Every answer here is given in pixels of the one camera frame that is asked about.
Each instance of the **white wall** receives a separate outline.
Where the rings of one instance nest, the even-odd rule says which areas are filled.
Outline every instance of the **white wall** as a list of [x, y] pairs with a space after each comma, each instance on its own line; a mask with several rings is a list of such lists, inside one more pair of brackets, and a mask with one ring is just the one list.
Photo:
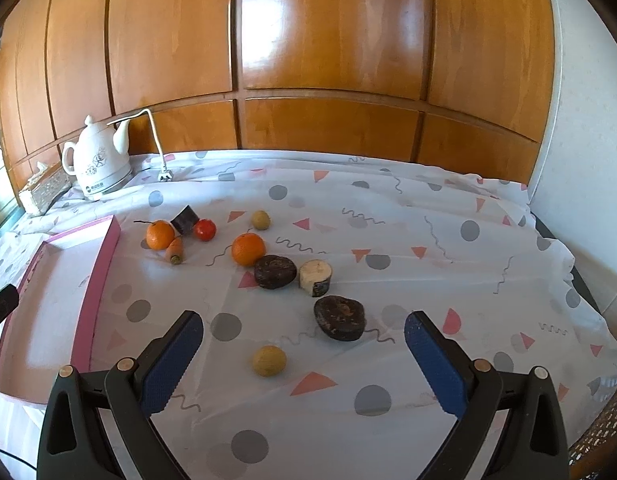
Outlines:
[[587, 0], [553, 6], [553, 115], [531, 210], [575, 254], [617, 338], [617, 44]]

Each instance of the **tablecloth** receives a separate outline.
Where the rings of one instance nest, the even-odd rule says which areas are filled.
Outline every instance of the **tablecloth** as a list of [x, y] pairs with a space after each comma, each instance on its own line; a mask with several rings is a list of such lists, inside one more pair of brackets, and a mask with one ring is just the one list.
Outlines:
[[[92, 369], [137, 356], [185, 310], [204, 320], [202, 346], [166, 409], [153, 416], [193, 479], [416, 478], [455, 423], [442, 412], [403, 336], [425, 311], [471, 358], [498, 370], [546, 367], [569, 444], [617, 386], [617, 342], [571, 285], [573, 256], [540, 237], [523, 184], [359, 156], [297, 152], [167, 155], [175, 182], [157, 183], [159, 157], [133, 157], [125, 189], [99, 202], [74, 186], [41, 218], [0, 240], [0, 286], [16, 282], [45, 234], [115, 214], [122, 226], [102, 295]], [[171, 266], [136, 220], [170, 220], [186, 205], [212, 219], [210, 242], [185, 240]], [[233, 239], [264, 209], [269, 254], [333, 269], [329, 294], [364, 304], [367, 330], [336, 342], [317, 327], [297, 285], [256, 286], [230, 257]], [[282, 348], [285, 370], [257, 376], [252, 354]], [[479, 478], [504, 421], [499, 413]], [[112, 437], [125, 471], [128, 457]]]

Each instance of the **kettle spout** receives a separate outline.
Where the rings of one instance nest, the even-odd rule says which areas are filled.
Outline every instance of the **kettle spout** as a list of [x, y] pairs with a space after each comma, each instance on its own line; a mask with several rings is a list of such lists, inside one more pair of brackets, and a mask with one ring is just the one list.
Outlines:
[[122, 121], [117, 131], [112, 135], [112, 144], [121, 155], [128, 153], [128, 123], [130, 123], [130, 119]]

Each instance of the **carrot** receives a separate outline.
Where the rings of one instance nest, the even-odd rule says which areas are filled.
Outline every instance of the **carrot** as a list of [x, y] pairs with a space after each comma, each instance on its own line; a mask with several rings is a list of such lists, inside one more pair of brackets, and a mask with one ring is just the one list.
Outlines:
[[171, 242], [166, 253], [164, 254], [167, 262], [173, 265], [179, 265], [184, 261], [184, 245], [182, 243], [182, 237], [176, 236]]

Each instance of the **cable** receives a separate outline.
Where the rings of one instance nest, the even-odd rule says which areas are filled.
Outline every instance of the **cable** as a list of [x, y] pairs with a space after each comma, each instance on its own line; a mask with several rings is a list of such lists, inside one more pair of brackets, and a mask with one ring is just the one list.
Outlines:
[[0, 449], [0, 453], [5, 454], [6, 456], [9, 456], [15, 460], [17, 460], [18, 462], [21, 462], [23, 464], [26, 464], [28, 467], [30, 467], [33, 471], [37, 471], [37, 468], [31, 464], [29, 464], [28, 462], [26, 462], [26, 460], [22, 460], [21, 458], [19, 458], [18, 456], [15, 456], [14, 454], [9, 453], [8, 451], [4, 451], [3, 449]]

